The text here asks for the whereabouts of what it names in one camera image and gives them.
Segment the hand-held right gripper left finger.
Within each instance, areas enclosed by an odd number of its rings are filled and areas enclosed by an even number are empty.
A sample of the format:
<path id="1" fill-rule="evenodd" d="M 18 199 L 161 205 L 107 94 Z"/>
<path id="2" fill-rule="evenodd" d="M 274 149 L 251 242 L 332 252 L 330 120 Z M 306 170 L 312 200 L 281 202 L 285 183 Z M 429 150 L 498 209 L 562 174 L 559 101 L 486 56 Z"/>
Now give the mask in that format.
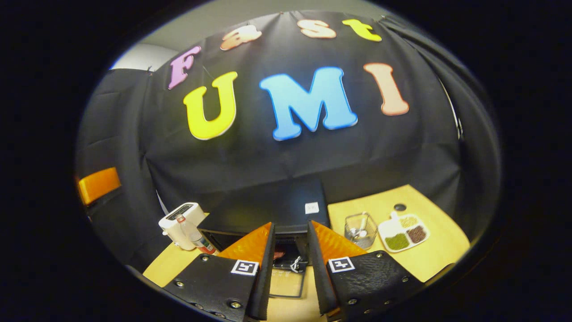
<path id="1" fill-rule="evenodd" d="M 163 292 L 219 322 L 265 321 L 274 241 L 268 222 L 218 255 L 198 255 Z"/>

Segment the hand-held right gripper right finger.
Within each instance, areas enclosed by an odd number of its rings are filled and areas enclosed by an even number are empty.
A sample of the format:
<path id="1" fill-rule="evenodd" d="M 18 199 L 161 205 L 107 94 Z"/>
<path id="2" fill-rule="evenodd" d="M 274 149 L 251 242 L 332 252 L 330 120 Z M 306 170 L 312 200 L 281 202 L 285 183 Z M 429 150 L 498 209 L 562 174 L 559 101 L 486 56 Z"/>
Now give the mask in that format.
<path id="1" fill-rule="evenodd" d="M 317 301 L 327 320 L 380 320 L 425 285 L 386 251 L 367 252 L 314 220 L 307 238 Z"/>

